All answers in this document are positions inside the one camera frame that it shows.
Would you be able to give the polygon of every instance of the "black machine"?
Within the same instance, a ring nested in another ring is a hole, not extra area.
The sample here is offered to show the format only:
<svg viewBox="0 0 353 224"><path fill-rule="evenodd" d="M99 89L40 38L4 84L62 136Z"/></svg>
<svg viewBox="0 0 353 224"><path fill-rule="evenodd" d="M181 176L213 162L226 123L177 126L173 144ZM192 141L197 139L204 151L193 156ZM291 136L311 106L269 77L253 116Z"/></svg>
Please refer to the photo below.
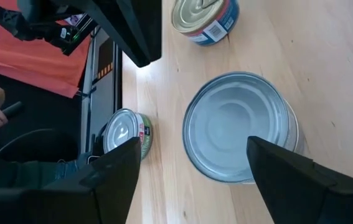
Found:
<svg viewBox="0 0 353 224"><path fill-rule="evenodd" d="M17 0L0 7L0 26L20 40L44 39L70 55L99 25L139 67L161 57L161 0ZM76 26L56 21L83 14Z"/></svg>
<svg viewBox="0 0 353 224"><path fill-rule="evenodd" d="M352 177L258 137L247 156L275 224L353 224Z"/></svg>
<svg viewBox="0 0 353 224"><path fill-rule="evenodd" d="M161 57L161 0L17 3L20 12L0 7L0 26L18 39L44 39L69 55L99 25L137 66ZM84 14L76 26L56 23L74 14ZM139 139L133 138L43 189L0 189L0 223L125 223L140 150ZM353 223L353 178L258 137L248 138L247 154L276 224ZM13 156L0 151L0 158Z"/></svg>

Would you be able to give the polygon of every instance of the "shiny metal surface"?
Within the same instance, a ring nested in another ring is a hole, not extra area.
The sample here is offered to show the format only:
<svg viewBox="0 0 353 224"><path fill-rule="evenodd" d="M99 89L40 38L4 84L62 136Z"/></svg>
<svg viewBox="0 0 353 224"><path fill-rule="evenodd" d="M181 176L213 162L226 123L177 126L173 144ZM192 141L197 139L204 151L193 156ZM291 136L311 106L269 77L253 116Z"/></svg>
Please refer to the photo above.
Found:
<svg viewBox="0 0 353 224"><path fill-rule="evenodd" d="M207 177L252 182L247 137L284 146L289 130L284 99L264 78L232 72L204 85L184 118L183 141L192 163Z"/></svg>
<svg viewBox="0 0 353 224"><path fill-rule="evenodd" d="M172 10L172 24L181 33L198 31L210 24L225 0L177 0Z"/></svg>
<svg viewBox="0 0 353 224"><path fill-rule="evenodd" d="M136 136L138 121L135 113L128 109L118 110L107 124L103 144L105 153Z"/></svg>

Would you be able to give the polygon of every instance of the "tin can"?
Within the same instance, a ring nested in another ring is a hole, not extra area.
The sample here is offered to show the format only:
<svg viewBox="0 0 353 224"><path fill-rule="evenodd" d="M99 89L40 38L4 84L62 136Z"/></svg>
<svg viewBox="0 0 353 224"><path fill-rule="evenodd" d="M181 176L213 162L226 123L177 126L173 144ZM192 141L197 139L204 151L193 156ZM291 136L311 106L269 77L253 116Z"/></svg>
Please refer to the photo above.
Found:
<svg viewBox="0 0 353 224"><path fill-rule="evenodd" d="M237 0L178 0L172 24L193 42L212 45L233 29L239 12Z"/></svg>
<svg viewBox="0 0 353 224"><path fill-rule="evenodd" d="M133 137L139 137L143 160L153 142L153 129L149 118L129 109L120 109L111 117L104 134L104 152L110 152Z"/></svg>
<svg viewBox="0 0 353 224"><path fill-rule="evenodd" d="M193 165L228 184L254 183L247 138L258 136L289 151L304 145L293 109L263 77L231 72L205 84L187 107L182 138Z"/></svg>

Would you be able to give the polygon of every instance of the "light wood surface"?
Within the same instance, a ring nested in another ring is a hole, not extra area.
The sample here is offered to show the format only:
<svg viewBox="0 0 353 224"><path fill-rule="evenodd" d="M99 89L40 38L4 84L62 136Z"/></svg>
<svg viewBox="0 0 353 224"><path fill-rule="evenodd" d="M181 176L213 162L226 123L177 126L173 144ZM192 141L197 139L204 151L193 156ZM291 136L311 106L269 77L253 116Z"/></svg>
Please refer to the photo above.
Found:
<svg viewBox="0 0 353 224"><path fill-rule="evenodd" d="M225 72L271 81L298 116L305 156L353 177L353 1L240 0L229 38L210 47L173 29L172 5L163 1L162 59L136 68L124 56L123 106L154 125L127 223L273 223L256 185L209 180L182 145L187 105Z"/></svg>

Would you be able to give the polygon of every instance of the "open tin can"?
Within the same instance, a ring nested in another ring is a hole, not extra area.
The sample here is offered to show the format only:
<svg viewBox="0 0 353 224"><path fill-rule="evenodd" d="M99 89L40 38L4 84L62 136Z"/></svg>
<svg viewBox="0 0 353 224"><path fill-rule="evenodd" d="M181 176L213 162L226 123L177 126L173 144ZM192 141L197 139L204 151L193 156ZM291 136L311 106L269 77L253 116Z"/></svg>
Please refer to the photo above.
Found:
<svg viewBox="0 0 353 224"><path fill-rule="evenodd" d="M184 148L193 165L219 182L254 183L249 136L289 151L300 151L304 144L293 109L263 77L230 72L205 84L183 122Z"/></svg>
<svg viewBox="0 0 353 224"><path fill-rule="evenodd" d="M172 24L191 41L207 46L232 31L239 12L237 0L177 0Z"/></svg>
<svg viewBox="0 0 353 224"><path fill-rule="evenodd" d="M120 109L109 120L104 132L104 153L110 152L133 137L139 137L143 160L153 142L153 129L146 115L129 109Z"/></svg>

